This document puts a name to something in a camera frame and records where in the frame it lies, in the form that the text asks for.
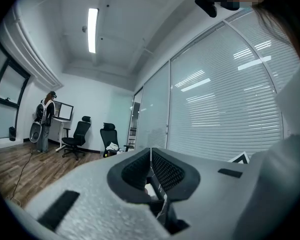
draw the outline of window frame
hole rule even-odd
[[[11,108],[15,108],[16,109],[16,115],[15,115],[15,123],[14,123],[14,128],[17,131],[17,121],[18,121],[18,114],[19,114],[19,108],[20,108],[20,103],[22,100],[22,97],[24,95],[24,91],[25,88],[28,84],[29,78],[30,78],[30,74],[28,72],[26,72],[12,57],[11,55],[6,51],[6,49],[2,46],[2,44],[0,43],[0,50],[3,52],[3,54],[6,56],[6,61],[3,64],[1,70],[0,70],[0,83],[1,80],[6,72],[6,69],[8,68],[8,66],[10,66],[14,71],[16,71],[19,75],[21,75],[24,78],[24,82],[20,91],[20,95],[18,98],[18,102],[14,103],[8,100],[5,100],[3,98],[0,98],[0,104],[11,107]]]

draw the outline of window blinds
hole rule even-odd
[[[267,61],[272,79],[278,86],[279,92],[291,79],[300,66],[300,59],[291,45],[280,41],[276,36],[289,41],[280,27],[272,22],[270,33],[252,9],[246,9],[227,19],[239,30],[264,58],[271,57]]]
[[[169,150],[227,161],[282,138],[269,75],[229,26],[186,47],[171,60],[170,74]]]
[[[169,70],[167,63],[143,87],[136,135],[137,149],[166,147]]]

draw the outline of black office chair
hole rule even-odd
[[[69,138],[69,128],[63,128],[66,130],[66,138],[62,138],[62,141],[66,144],[68,148],[64,149],[64,154],[62,157],[64,158],[65,155],[69,153],[74,153],[75,160],[79,160],[78,153],[82,153],[85,156],[85,152],[82,152],[78,149],[78,146],[82,146],[86,143],[85,136],[87,131],[91,126],[90,123],[90,116],[82,117],[82,121],[78,122],[76,126],[75,132],[73,134],[73,138]]]
[[[113,123],[103,123],[103,129],[100,129],[100,135],[104,144],[104,153],[103,157],[107,157],[108,153],[111,153],[112,155],[116,155],[118,151],[109,149],[107,150],[107,147],[114,143],[119,147],[118,143],[118,137],[117,137],[117,130]],[[134,146],[131,145],[123,145],[125,147],[125,152],[127,152],[129,149],[133,149]]]

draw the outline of white desk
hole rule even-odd
[[[62,120],[62,119],[58,119],[58,118],[53,118],[53,120],[56,120],[58,122],[60,122],[60,129],[59,129],[59,142],[60,142],[60,147],[58,147],[55,151],[59,152],[60,150],[64,149],[66,147],[66,145],[62,144],[62,133],[65,127],[65,123],[70,123],[69,120]]]

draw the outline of trash bin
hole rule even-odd
[[[10,127],[9,128],[9,140],[12,142],[16,141],[16,135],[17,135],[16,128]]]

